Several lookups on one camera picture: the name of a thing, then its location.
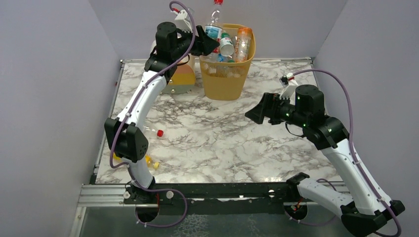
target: white connector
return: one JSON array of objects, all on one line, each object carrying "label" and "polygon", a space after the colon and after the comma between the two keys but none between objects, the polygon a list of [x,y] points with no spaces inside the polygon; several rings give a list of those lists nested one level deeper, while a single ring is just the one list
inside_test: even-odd
[{"label": "white connector", "polygon": [[288,80],[293,80],[294,79],[294,74],[293,73],[288,73],[287,74],[287,79]]},{"label": "white connector", "polygon": [[287,78],[289,75],[291,76],[290,78],[292,79],[288,81],[287,87],[285,87],[282,90],[281,95],[279,97],[281,100],[290,99],[291,96],[294,94],[295,89],[298,87],[298,83],[293,79],[294,75],[292,73],[288,73]]},{"label": "white connector", "polygon": [[181,10],[176,18],[174,19],[174,23],[177,28],[179,28],[183,32],[191,33],[192,32],[192,23],[188,16],[186,10]]}]

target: white marble tabletop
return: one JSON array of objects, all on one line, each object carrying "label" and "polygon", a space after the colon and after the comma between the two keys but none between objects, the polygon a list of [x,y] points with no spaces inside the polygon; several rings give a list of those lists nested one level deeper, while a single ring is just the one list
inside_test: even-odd
[{"label": "white marble tabletop", "polygon": [[[265,121],[257,125],[244,116],[264,92],[281,92],[280,76],[310,67],[308,62],[254,61],[241,97],[214,101],[204,95],[197,63],[197,82],[191,93],[160,95],[147,116],[146,125],[165,132],[162,138],[145,133],[148,155],[160,162],[157,170],[150,168],[156,182],[285,182],[299,172],[340,181],[330,162],[308,140],[289,134],[283,124],[272,126]],[[144,63],[125,64],[113,118],[128,103],[143,72]],[[316,84],[312,73],[296,80]],[[290,130],[301,134],[298,127],[290,126]],[[128,182],[126,167],[109,166],[109,153],[105,144],[96,183]]]}]

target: red cap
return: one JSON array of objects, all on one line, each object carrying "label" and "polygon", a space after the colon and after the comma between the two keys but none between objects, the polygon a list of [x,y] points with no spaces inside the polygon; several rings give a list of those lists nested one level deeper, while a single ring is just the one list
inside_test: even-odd
[{"label": "red cap", "polygon": [[157,131],[157,136],[158,137],[163,137],[163,131],[161,131],[161,130]]}]

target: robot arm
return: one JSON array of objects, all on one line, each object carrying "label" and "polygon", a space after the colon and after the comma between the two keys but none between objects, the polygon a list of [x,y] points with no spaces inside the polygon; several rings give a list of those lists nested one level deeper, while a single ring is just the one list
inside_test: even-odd
[{"label": "robot arm", "polygon": [[[172,22],[163,22],[158,25],[156,47],[145,64],[145,72],[140,85],[117,118],[108,118],[105,121],[109,147],[112,147],[117,137],[115,154],[129,164],[133,178],[144,188],[149,188],[155,183],[144,159],[148,149],[148,140],[143,134],[144,120],[157,96],[170,81],[177,66],[168,69],[162,75],[156,75],[176,62],[186,52],[192,41],[191,25],[186,11],[180,11],[175,21],[181,29],[178,29]],[[217,41],[205,34],[202,26],[197,26],[196,31],[198,36],[195,37],[190,51],[192,55],[208,55],[219,46]]]},{"label": "robot arm", "polygon": [[[257,124],[262,124],[264,117],[272,125],[287,122],[302,128],[304,136],[320,150],[348,187],[352,197],[342,195],[317,183],[308,175],[300,173],[287,181],[290,195],[308,198],[337,215],[346,228],[355,236],[366,236],[391,219],[381,200],[390,206],[395,215],[405,210],[399,200],[392,200],[376,183],[372,175],[360,160],[355,162],[350,154],[349,134],[336,118],[325,115],[324,95],[316,86],[300,85],[295,89],[295,105],[290,104],[295,82],[292,77],[283,77],[286,86],[283,93],[265,93],[259,104],[246,112],[245,116]],[[369,180],[381,195],[379,199],[361,175],[357,164],[361,164]]]}]

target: plastic basket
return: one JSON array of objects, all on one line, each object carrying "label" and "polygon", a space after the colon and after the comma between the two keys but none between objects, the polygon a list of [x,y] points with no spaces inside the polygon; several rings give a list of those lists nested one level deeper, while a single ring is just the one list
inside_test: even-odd
[{"label": "plastic basket", "polygon": [[[224,24],[225,30],[232,37],[242,25]],[[236,100],[240,97],[254,57],[256,42],[252,33],[247,61],[241,63],[210,63],[200,60],[205,96],[213,100]]]}]

